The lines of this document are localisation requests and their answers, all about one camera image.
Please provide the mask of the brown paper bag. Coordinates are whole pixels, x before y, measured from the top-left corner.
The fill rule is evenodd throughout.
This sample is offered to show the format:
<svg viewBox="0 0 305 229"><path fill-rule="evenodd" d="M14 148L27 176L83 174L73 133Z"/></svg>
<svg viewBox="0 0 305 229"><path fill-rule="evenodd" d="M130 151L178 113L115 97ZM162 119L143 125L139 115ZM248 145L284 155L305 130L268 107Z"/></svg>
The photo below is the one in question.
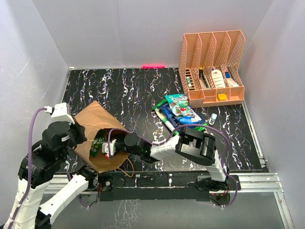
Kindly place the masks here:
<svg viewBox="0 0 305 229"><path fill-rule="evenodd" d="M75 152L86 161L98 173L108 172L118 169L129 157L129 153L125 151L116 152L107 159L98 149L95 156L90 155L90 149L93 141L102 137L107 141L108 133L114 129L111 139L116 134L126 135L122 130L125 129L122 124L109 112L107 112L97 101L92 102L75 116L76 121L85 127L85 137L87 141L78 144Z"/></svg>

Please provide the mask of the green snack packet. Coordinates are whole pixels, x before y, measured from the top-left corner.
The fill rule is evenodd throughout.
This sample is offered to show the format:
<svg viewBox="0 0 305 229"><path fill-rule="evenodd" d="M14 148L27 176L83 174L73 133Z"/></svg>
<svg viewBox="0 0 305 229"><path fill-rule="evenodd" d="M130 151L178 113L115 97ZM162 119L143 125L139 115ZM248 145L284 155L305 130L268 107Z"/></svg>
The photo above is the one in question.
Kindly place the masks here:
<svg viewBox="0 0 305 229"><path fill-rule="evenodd" d="M90 148L90 156L92 157L96 157L98 155L104 156L104 153L102 153L102 142L108 141L108 132L109 132L108 130L106 131L100 130L97 132Z"/></svg>

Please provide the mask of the blue sea salt vinegar bag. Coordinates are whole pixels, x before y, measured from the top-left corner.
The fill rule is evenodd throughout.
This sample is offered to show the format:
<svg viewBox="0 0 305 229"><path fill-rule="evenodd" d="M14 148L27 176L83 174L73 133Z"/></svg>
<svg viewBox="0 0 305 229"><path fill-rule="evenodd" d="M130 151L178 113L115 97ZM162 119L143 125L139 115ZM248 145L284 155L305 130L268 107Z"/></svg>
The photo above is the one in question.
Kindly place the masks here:
<svg viewBox="0 0 305 229"><path fill-rule="evenodd" d="M175 122L174 118L167 112L167 109L156 108L156 112L159 118L170 131L173 131L177 127L177 123Z"/></svg>

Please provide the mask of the white blue snack packet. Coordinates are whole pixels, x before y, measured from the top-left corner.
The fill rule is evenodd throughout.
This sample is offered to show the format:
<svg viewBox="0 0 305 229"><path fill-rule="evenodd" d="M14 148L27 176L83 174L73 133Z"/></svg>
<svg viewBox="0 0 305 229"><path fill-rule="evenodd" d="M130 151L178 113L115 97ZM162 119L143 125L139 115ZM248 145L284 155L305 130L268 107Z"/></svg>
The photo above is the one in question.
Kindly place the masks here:
<svg viewBox="0 0 305 229"><path fill-rule="evenodd" d="M168 118L168 120L172 123L174 127L179 125L187 125L187 124L200 124L203 125L205 120L202 119L198 114L191 112L191 116L175 116L168 104L166 102L161 108L162 112Z"/></svg>

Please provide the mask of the small colourful snack packet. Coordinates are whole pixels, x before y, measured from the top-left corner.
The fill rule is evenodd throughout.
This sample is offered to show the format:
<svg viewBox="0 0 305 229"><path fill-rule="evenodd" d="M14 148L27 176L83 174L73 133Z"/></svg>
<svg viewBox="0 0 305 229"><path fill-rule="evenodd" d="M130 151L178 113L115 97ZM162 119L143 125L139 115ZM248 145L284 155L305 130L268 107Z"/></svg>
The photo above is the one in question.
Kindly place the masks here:
<svg viewBox="0 0 305 229"><path fill-rule="evenodd" d="M176 117L193 117L193 111L189 106L188 97L185 94L166 95L165 98Z"/></svg>

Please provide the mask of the blue M&M candy packet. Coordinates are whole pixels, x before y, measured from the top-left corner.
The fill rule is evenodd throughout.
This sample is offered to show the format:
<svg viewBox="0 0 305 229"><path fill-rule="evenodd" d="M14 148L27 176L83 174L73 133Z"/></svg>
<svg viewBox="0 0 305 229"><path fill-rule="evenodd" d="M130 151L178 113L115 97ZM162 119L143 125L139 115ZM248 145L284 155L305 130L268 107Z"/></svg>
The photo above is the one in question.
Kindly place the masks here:
<svg viewBox="0 0 305 229"><path fill-rule="evenodd" d="M202 121L201 117L199 117L197 114L191 116L180 115L177 117L177 119L179 123L183 125L198 124Z"/></svg>

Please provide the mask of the green Chuba chips bag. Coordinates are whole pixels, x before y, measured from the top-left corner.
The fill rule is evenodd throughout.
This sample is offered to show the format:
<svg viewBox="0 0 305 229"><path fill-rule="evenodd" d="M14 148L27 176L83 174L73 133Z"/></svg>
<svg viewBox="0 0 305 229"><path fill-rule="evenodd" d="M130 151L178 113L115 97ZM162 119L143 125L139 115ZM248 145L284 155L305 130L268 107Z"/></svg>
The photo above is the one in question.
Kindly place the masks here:
<svg viewBox="0 0 305 229"><path fill-rule="evenodd" d="M189 112L187 115L176 116L166 99L159 102L153 110L156 112L157 116L165 124L165 126L172 132L176 127L180 125L188 124L200 124L208 126L206 121L202 119L192 108L189 107Z"/></svg>

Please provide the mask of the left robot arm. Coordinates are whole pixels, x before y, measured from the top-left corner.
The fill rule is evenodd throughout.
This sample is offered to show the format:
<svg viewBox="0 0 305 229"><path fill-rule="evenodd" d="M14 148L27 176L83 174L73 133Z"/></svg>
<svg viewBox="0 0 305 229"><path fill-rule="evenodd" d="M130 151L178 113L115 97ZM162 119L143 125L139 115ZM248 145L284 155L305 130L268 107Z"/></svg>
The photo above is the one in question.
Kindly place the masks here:
<svg viewBox="0 0 305 229"><path fill-rule="evenodd" d="M3 229L50 229L59 214L83 191L98 186L97 172L83 166L69 176L57 194L41 203L46 188L55 173L66 161L70 149L85 142L85 128L77 122L51 123L42 133L42 140L31 144L21 162L18 190L7 222Z"/></svg>

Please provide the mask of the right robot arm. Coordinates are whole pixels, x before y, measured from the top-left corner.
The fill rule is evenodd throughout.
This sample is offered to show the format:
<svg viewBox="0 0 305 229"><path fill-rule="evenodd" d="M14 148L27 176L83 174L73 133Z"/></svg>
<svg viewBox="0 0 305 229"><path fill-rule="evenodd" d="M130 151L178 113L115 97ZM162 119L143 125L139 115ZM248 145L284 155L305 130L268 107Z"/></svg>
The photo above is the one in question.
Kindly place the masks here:
<svg viewBox="0 0 305 229"><path fill-rule="evenodd" d="M154 163L167 157L180 155L209 173L208 177L199 178L196 185L199 190L229 191L229 169L222 164L215 144L215 137L195 129L184 127L182 131L162 142L152 142L139 137L136 133L119 135L112 141L111 153L120 151L139 156L142 161Z"/></svg>

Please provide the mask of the pink tape strip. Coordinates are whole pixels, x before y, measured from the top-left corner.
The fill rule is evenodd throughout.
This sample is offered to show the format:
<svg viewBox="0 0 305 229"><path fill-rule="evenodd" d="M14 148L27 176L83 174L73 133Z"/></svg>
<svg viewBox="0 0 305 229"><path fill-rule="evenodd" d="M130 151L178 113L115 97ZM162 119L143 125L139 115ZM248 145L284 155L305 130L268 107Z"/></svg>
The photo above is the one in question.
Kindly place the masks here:
<svg viewBox="0 0 305 229"><path fill-rule="evenodd" d="M142 66L143 69L151 69L151 68L163 69L165 67L166 66L162 65L162 64L147 64L147 65L143 65Z"/></svg>

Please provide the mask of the green white small bottles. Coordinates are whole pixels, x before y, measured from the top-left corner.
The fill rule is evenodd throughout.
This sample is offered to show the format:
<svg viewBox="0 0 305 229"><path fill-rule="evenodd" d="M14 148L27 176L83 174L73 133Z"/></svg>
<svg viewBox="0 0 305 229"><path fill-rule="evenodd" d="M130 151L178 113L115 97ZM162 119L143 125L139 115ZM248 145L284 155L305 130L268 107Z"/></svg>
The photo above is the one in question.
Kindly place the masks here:
<svg viewBox="0 0 305 229"><path fill-rule="evenodd" d="M187 81L187 85L188 85L189 90L194 89L193 80L190 76L186 77L186 81Z"/></svg>

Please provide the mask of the small white blue bottle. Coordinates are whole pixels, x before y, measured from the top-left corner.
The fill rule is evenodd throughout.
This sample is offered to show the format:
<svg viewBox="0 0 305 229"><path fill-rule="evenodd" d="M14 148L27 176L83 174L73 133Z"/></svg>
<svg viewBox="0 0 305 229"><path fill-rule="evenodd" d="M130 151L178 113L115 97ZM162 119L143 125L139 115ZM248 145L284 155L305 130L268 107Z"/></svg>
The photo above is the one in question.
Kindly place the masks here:
<svg viewBox="0 0 305 229"><path fill-rule="evenodd" d="M213 113L209 119L209 125L214 125L215 121L217 119L217 114Z"/></svg>

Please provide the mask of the black yellow marker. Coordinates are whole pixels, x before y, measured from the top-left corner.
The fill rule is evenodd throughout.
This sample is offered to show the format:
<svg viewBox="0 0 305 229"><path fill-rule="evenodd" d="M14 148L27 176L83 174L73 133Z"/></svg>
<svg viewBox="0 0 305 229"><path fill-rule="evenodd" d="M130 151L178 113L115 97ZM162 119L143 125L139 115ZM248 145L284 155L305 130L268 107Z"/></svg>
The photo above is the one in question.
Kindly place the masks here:
<svg viewBox="0 0 305 229"><path fill-rule="evenodd" d="M199 68L199 78L200 78L200 83L201 83L201 87L203 89L210 89L210 84L207 80L207 78L205 77L204 73L203 73L203 68Z"/></svg>

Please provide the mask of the yellow block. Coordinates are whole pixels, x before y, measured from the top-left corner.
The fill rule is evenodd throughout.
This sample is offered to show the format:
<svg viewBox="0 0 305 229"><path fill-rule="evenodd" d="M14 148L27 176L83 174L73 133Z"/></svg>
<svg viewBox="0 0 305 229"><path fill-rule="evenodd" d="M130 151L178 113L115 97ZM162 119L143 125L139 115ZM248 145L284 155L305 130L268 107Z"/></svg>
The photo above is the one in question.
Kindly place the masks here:
<svg viewBox="0 0 305 229"><path fill-rule="evenodd" d="M224 93L220 93L217 95L219 101L225 101L227 99L227 95Z"/></svg>

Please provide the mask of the white lotion bottle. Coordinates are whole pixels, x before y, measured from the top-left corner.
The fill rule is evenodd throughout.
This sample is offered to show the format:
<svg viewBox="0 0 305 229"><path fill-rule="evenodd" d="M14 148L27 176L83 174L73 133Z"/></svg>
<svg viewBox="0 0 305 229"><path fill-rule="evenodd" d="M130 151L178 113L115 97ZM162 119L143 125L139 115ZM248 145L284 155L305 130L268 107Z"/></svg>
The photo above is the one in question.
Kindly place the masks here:
<svg viewBox="0 0 305 229"><path fill-rule="evenodd" d="M225 81L220 70L212 70L211 72L212 80L214 83L215 88L225 88Z"/></svg>

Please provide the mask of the orange mesh file organizer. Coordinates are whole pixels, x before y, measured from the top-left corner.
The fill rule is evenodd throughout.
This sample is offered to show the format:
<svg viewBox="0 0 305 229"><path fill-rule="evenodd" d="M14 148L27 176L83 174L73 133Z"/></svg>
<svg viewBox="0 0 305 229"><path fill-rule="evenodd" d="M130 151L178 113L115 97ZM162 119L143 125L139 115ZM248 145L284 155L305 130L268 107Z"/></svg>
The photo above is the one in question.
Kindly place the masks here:
<svg viewBox="0 0 305 229"><path fill-rule="evenodd" d="M179 64L179 75L183 91L192 108L221 105L236 105L244 101L245 87L239 77L238 68L245 45L245 36L241 30L186 33L183 35L182 52ZM201 87L199 68L207 78L210 89ZM222 72L225 88L215 88L211 72ZM239 84L230 87L225 72ZM194 89L189 90L186 77L193 80ZM225 101L219 101L217 95L227 95Z"/></svg>

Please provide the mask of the white tube blue cap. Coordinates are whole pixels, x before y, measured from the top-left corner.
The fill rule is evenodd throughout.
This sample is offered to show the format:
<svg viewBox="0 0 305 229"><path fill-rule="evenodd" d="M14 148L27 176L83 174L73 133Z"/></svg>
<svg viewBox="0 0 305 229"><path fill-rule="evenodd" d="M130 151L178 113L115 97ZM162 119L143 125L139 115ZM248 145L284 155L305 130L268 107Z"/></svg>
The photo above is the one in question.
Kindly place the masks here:
<svg viewBox="0 0 305 229"><path fill-rule="evenodd" d="M225 72L225 76L230 87L239 87L239 84L231 77L229 72Z"/></svg>

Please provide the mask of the aluminium frame rail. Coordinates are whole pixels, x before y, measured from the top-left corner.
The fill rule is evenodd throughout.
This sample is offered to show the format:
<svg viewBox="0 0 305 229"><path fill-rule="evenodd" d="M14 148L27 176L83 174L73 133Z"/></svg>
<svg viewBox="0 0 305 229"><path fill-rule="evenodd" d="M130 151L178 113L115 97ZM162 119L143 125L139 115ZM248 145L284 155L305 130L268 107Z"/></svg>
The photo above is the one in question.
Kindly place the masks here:
<svg viewBox="0 0 305 229"><path fill-rule="evenodd" d="M237 175L239 177L239 182L241 185L241 190L236 192L231 192L233 196L239 193L273 193L278 212L281 216L284 228L292 229L294 228L286 201L284 198L284 190L280 182L280 178L277 173L271 173L267 169L266 162L264 158L261 147L259 145L255 129L248 111L246 102L242 102L242 110L245 114L248 128L251 132L251 138L255 145L255 156L259 159L262 170L236 170L232 171L231 175Z"/></svg>

